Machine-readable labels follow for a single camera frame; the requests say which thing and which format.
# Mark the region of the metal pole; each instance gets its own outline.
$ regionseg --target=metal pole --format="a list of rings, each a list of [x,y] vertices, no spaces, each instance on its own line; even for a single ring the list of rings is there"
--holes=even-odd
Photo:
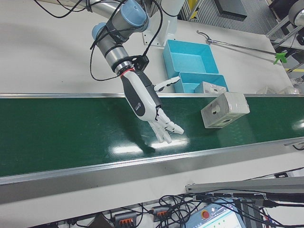
[[[264,50],[259,50],[259,49],[255,49],[255,48],[250,48],[250,47],[239,46],[239,45],[236,45],[236,44],[225,43],[225,42],[221,42],[221,41],[217,41],[217,40],[207,40],[207,41],[209,43],[213,43],[213,44],[222,44],[222,45],[237,47],[237,48],[246,49],[246,50],[258,51],[258,52],[262,52],[262,53],[266,53],[266,54],[270,54],[270,55],[276,55],[275,52],[270,52],[270,51],[264,51]]]
[[[273,29],[271,29],[267,34],[266,37],[269,38],[271,37],[276,31],[278,31],[284,24],[286,24],[287,22],[289,22],[289,18],[288,15],[281,20],[276,26],[273,27]]]
[[[288,40],[293,34],[297,33],[298,31],[300,31],[302,28],[304,28],[304,26],[298,26],[296,27],[294,30],[292,30],[289,34],[287,34],[286,36],[284,36],[284,38],[277,44],[274,45],[274,49],[276,49],[277,47],[279,47],[281,44],[283,44],[286,40]]]
[[[192,184],[185,186],[185,188],[187,193],[247,193],[247,191],[265,191],[271,193],[304,193],[304,177],[287,177],[276,179],[256,179],[207,184]]]
[[[302,66],[304,63],[299,63],[298,65],[296,65],[295,67],[289,69],[287,72],[290,73],[290,72],[293,72],[295,69],[297,69],[298,67]]]
[[[190,21],[192,19],[192,16],[194,14],[195,11],[198,10],[198,8],[200,7],[200,5],[204,2],[205,0],[198,0],[197,3],[195,4],[195,6],[192,8],[192,10],[190,11],[190,14],[187,18],[187,21]]]

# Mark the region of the green conveyor belt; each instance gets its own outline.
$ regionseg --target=green conveyor belt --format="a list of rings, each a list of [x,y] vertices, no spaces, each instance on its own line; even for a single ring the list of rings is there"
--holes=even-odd
[[[0,177],[304,136],[304,97],[247,97],[250,113],[205,129],[214,98],[162,98],[184,135],[159,144],[124,98],[0,99]]]

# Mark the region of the blue tray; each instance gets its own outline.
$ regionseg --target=blue tray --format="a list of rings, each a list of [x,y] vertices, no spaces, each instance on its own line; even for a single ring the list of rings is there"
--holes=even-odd
[[[195,74],[195,73],[180,73],[180,80],[174,84],[176,93],[193,94],[194,89],[201,82],[209,82],[218,86],[228,87],[223,75],[219,74]]]
[[[163,58],[168,78],[176,77],[180,72],[219,73],[210,46],[207,44],[168,40]]]

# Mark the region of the wire bundle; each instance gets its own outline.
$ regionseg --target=wire bundle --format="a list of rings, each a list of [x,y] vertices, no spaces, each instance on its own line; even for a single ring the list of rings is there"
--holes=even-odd
[[[194,199],[193,197],[200,196],[199,200]],[[257,223],[261,223],[265,227],[282,227],[282,228],[299,228],[299,227],[304,227],[304,225],[284,225],[277,221],[276,219],[272,218],[268,213],[265,213],[263,208],[257,209],[254,207],[255,201],[244,201],[244,200],[238,200],[234,199],[234,203],[237,204],[245,204],[249,208],[251,208],[254,211],[257,211],[260,215],[261,218],[256,218],[253,215],[250,215],[248,212],[242,210],[242,209],[237,209],[234,210],[233,208],[229,207],[229,205],[233,204],[231,201],[228,201],[227,198],[223,197],[217,197],[214,196],[214,194],[211,194],[209,192],[203,192],[203,193],[188,193],[188,194],[181,194],[181,195],[165,195],[161,197],[158,200],[158,203],[160,206],[164,208],[168,208],[167,213],[163,216],[157,216],[155,213],[153,213],[153,210],[148,210],[146,207],[143,206],[143,204],[139,204],[139,207],[142,209],[141,211],[136,211],[133,209],[129,208],[121,208],[124,210],[136,212],[137,216],[141,216],[140,221],[137,223],[137,225],[134,227],[138,227],[143,219],[143,216],[145,214],[150,214],[153,216],[157,216],[159,219],[159,224],[156,225],[155,228],[169,228],[172,225],[179,225],[180,228],[185,227],[185,223],[190,219],[191,215],[198,211],[198,207],[202,203],[212,203],[212,204],[217,204],[221,207],[224,207],[226,209],[229,209],[240,216],[250,219],[252,221],[255,221]],[[303,204],[277,204],[277,206],[288,206],[288,207],[303,207]],[[108,221],[113,222],[113,218],[111,216],[110,219],[107,218]]]

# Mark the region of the robotic arm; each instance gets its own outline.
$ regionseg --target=robotic arm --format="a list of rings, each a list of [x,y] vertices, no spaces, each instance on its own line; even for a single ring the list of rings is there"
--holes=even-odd
[[[148,24],[149,18],[142,7],[135,0],[127,0],[112,20],[93,28],[92,36],[113,72],[120,76],[125,97],[135,115],[150,124],[160,143],[171,143],[167,131],[183,134],[184,130],[164,113],[156,91],[176,83],[179,77],[154,86],[143,72],[147,57],[138,56],[134,61],[122,46],[132,33],[143,32]]]

